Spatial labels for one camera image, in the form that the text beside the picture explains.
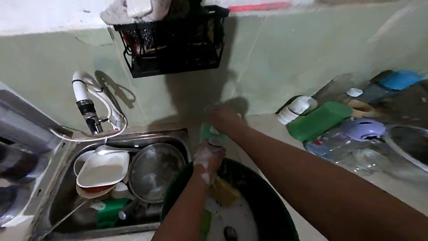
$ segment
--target green wall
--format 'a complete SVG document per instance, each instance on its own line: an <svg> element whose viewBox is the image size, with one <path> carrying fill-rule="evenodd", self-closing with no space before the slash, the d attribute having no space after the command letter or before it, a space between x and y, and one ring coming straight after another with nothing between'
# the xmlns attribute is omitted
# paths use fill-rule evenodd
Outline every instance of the green wall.
<svg viewBox="0 0 428 241"><path fill-rule="evenodd" d="M104 78L130 126L194 120L217 101L275 112L290 97L312 95L335 76L370 78L385 69L427 73L428 3L367 42L406 2L342 6L292 15L230 17L219 69L133 79L119 35L107 29L0 38L0 81L54 120L87 127L75 105L77 69ZM99 102L98 113L106 111Z"/></svg>

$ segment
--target green sponge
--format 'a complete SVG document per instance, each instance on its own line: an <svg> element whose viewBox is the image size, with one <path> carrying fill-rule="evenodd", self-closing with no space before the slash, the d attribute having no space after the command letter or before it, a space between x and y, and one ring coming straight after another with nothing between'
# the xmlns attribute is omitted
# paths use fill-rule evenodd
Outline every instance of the green sponge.
<svg viewBox="0 0 428 241"><path fill-rule="evenodd" d="M205 209L204 216L202 218L202 225L201 225L201 241L207 240L207 234L210 231L210 226L211 226L211 218L212 218L212 213Z"/></svg>

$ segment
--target black wire basket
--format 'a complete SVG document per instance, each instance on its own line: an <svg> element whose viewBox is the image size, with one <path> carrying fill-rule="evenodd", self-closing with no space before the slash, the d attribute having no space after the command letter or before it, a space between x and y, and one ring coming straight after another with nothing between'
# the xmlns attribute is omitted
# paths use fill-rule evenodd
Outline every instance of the black wire basket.
<svg viewBox="0 0 428 241"><path fill-rule="evenodd" d="M228 15L228 9L204 6L182 18L115 25L114 29L120 33L123 56L134 78L215 69L223 53L223 24Z"/></svg>

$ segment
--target hand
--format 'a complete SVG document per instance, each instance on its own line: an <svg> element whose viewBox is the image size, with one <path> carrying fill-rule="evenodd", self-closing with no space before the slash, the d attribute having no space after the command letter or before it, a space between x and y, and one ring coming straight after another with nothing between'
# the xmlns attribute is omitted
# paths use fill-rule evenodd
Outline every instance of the hand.
<svg viewBox="0 0 428 241"><path fill-rule="evenodd" d="M225 148L215 148L204 140L196 150L194 155L194 172L203 174L207 172L210 178L217 172L226 156Z"/></svg>
<svg viewBox="0 0 428 241"><path fill-rule="evenodd" d="M241 117L228 107L208 107L205 111L214 128L228 136L230 136L231 130L244 126Z"/></svg>

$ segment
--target green bottle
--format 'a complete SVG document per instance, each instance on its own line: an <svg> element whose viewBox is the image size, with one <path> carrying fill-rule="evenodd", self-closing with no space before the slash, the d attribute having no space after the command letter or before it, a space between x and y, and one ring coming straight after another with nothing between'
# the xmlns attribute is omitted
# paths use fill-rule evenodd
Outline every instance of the green bottle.
<svg viewBox="0 0 428 241"><path fill-rule="evenodd" d="M287 124L292 137L304 142L312 141L326 130L350 117L352 109L337 102L325 102L305 116L299 116Z"/></svg>
<svg viewBox="0 0 428 241"><path fill-rule="evenodd" d="M201 130L199 132L199 144L201 144L205 139L207 139L210 145L221 148L225 144L226 134L219 133L210 123L205 122L202 123Z"/></svg>

